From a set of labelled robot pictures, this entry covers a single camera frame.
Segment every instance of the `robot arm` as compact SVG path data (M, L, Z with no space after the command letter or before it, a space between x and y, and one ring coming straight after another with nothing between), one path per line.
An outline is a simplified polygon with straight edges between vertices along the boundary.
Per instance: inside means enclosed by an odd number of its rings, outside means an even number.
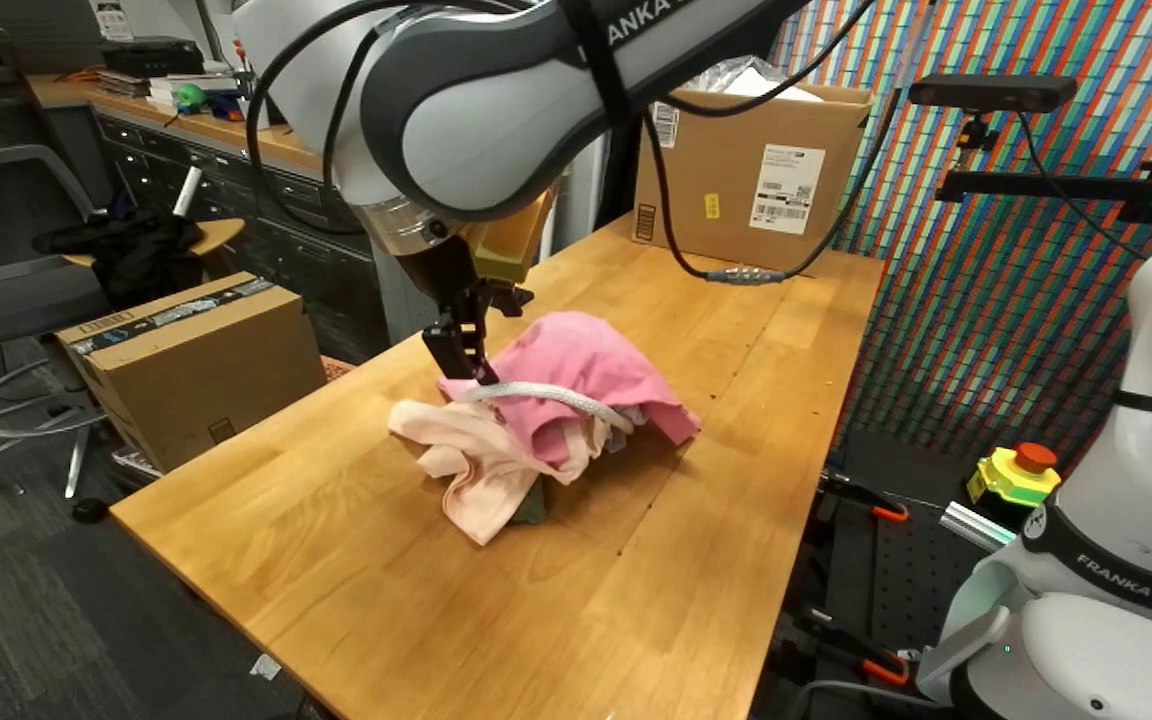
M439 304L423 344L443 378L494 379L485 311L520 311L526 293L517 279L531 252L492 258L463 223L520 214L586 141L724 62L742 28L781 24L801 3L249 0L230 24L257 70L279 73L272 99L295 141L335 160L344 206Z
M340 194L350 208L411 202L443 219L487 219L538 198L567 160L718 62L728 36L785 20L802 0L551 0L517 12L418 3L366 12L320 36L272 85L307 149L324 149L329 99L366 33L340 123ZM350 0L251 0L230 20L269 70L303 28ZM591 45L610 51L624 94Z
M1000 717L1152 717L1152 258L1116 407L1024 541L955 591L919 692Z

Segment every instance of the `white label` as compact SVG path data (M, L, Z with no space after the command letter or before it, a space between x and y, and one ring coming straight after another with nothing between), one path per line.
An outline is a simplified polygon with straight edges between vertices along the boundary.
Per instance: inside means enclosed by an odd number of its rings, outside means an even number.
M130 39L123 0L91 0L91 12L105 39Z
M257 663L251 663L251 677L261 677L261 681L276 681L279 672L283 672L283 663L272 657L257 657Z
M759 183L752 194L748 228L802 238L823 149L768 146Z
M677 149L679 146L679 123L685 123L679 110L651 103L651 123L655 123L660 149Z

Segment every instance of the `wooden table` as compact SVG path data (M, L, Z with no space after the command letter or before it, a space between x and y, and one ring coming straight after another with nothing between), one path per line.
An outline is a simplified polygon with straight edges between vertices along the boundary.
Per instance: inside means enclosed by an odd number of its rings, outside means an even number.
M249 156L249 131L242 123L230 120L214 120L214 115L173 115L151 110L140 95L116 95L105 94L101 85L82 85L82 82L59 82L59 76L30 76L28 82L30 95L41 110L95 110L101 115L116 115L127 123L145 123L145 127L158 127L173 137L189 137L195 146L230 154L230 156ZM303 172L314 178L320 172L320 156L307 154L291 127L264 127L261 131L261 160L286 168L286 172Z
M526 315L610 321L701 440L640 431L549 525L477 547L382 431L396 400L436 400L406 340L112 515L340 717L748 717L878 263L715 288L603 228L526 288ZM494 315L492 350L520 329Z

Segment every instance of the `pink cloth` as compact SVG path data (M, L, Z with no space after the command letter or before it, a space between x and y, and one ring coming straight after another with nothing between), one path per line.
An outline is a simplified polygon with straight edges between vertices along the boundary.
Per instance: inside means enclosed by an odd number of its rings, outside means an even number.
M501 379L563 383L610 404L632 424L655 424L672 446L701 431L651 366L597 315L538 315L492 367ZM401 400L387 429L429 450L418 468L451 480L443 515L477 543L487 543L517 515L538 477L572 484L610 446L603 420L558 400L520 395L492 400L492 407Z
M672 395L660 373L603 321L549 311L492 362L501 379L563 383L620 414L635 407L672 446L688 446L701 424ZM557 400L494 400L494 415L542 459L563 464L563 424L574 407Z

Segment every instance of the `cardboard box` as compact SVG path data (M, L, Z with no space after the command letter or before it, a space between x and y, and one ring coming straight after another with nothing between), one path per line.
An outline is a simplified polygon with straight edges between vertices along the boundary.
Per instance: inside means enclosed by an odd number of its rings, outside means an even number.
M65 329L59 344L158 473L324 383L301 297L249 274Z
M866 120L866 94L802 90L820 95L771 99L742 115L685 115L655 103L663 146L672 228L685 252L790 267L837 219ZM679 94L697 103L736 103L736 95ZM663 243L660 189L649 131L640 141L632 232Z

